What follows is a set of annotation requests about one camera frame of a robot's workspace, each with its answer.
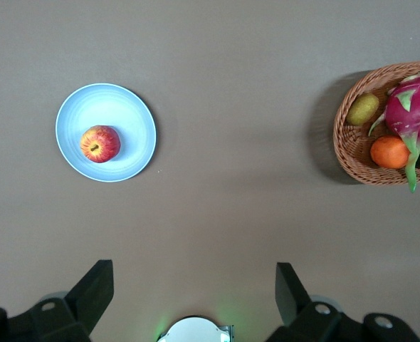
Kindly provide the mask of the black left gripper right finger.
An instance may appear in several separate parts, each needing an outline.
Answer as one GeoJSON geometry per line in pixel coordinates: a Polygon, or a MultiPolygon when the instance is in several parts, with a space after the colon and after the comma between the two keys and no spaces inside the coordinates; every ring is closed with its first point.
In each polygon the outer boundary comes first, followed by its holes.
{"type": "Polygon", "coordinates": [[[357,322],[332,304],[313,301],[290,263],[276,264],[275,302],[283,325],[268,341],[420,342],[416,332],[396,316],[369,313],[357,322]]]}

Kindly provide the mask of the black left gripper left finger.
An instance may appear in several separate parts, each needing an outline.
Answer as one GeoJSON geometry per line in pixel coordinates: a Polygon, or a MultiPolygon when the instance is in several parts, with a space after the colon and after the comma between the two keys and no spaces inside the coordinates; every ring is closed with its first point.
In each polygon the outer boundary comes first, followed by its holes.
{"type": "Polygon", "coordinates": [[[99,260],[64,296],[11,318],[0,307],[0,341],[89,341],[113,296],[113,263],[99,260]]]}

